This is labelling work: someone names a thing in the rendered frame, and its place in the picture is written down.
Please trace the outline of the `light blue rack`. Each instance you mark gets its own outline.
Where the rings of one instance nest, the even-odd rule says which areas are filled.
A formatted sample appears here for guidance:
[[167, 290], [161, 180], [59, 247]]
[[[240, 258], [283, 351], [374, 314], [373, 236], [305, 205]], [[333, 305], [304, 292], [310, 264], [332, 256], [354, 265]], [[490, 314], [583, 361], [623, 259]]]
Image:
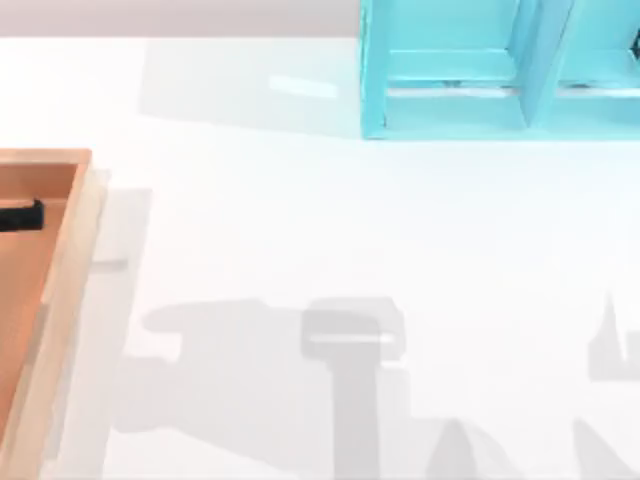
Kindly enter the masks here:
[[640, 0], [359, 0], [360, 131], [640, 141]]

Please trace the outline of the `shallow salmon-coloured box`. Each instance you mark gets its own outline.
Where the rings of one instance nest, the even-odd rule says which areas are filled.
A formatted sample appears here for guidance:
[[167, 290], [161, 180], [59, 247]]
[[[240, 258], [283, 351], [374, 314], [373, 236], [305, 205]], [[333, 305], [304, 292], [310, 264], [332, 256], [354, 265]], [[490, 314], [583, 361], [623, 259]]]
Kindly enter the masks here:
[[38, 480], [106, 185], [89, 149], [0, 148], [0, 208], [45, 205], [0, 232], [0, 480]]

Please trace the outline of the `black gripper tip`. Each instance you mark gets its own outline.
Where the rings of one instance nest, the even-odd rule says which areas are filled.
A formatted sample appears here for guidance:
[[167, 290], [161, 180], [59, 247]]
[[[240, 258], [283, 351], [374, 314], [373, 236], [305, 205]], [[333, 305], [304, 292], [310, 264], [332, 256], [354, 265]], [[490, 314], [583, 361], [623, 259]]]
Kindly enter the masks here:
[[39, 199], [29, 206], [0, 208], [0, 232], [42, 230], [44, 215], [45, 205]]

